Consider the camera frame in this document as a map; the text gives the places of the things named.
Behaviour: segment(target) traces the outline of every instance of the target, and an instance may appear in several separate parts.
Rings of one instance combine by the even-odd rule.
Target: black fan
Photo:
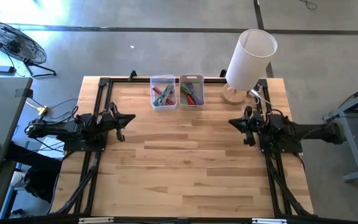
[[[23,61],[32,77],[56,75],[54,70],[40,66],[47,61],[47,54],[39,44],[18,29],[2,22],[0,22],[0,51]],[[43,68],[53,73],[34,75],[29,66]]]

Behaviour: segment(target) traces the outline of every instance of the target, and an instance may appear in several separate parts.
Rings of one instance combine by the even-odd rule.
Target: cylindrical lamp shade
[[[226,72],[227,83],[236,90],[254,88],[277,50],[277,41],[269,33],[251,29],[243,32]]]

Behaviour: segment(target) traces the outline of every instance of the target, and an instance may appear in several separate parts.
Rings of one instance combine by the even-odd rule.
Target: wooden lamp base
[[[239,105],[247,97],[246,91],[235,90],[228,83],[223,86],[222,98],[230,105]]]

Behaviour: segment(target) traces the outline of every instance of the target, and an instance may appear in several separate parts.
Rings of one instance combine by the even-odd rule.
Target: wooden table
[[[92,113],[100,77],[84,77],[78,114]],[[267,79],[273,108],[291,119],[281,78]],[[115,83],[111,99],[121,113],[136,114],[123,131],[125,142],[109,132],[102,154],[92,216],[272,217],[264,156],[258,143],[243,145],[244,135],[228,123],[245,105],[223,102],[223,84],[205,84],[203,111],[154,111],[148,83]],[[78,185],[84,152],[63,161],[51,212]],[[283,154],[287,185],[313,213],[299,158]],[[83,206],[88,189],[85,189]],[[281,201],[281,191],[277,193]]]

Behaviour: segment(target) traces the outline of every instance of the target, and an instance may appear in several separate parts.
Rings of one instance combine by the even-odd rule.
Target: concrete floor
[[[252,0],[97,0],[0,1],[0,21],[64,26],[256,28]],[[314,11],[296,0],[259,0],[267,29],[358,30],[358,0],[312,0]],[[44,65],[54,78],[34,80],[34,98],[46,105],[76,98],[85,75],[200,73],[218,76],[227,68],[239,34],[25,32],[48,55]],[[274,77],[285,80],[293,120],[319,123],[358,90],[358,36],[274,35],[278,51],[272,60]],[[21,75],[28,75],[14,61]],[[0,65],[9,65],[0,53]],[[58,116],[74,102],[56,108]],[[16,141],[35,118],[25,106]],[[303,141],[306,176],[315,214],[358,220],[358,181],[345,184],[342,176],[356,171],[349,146]]]

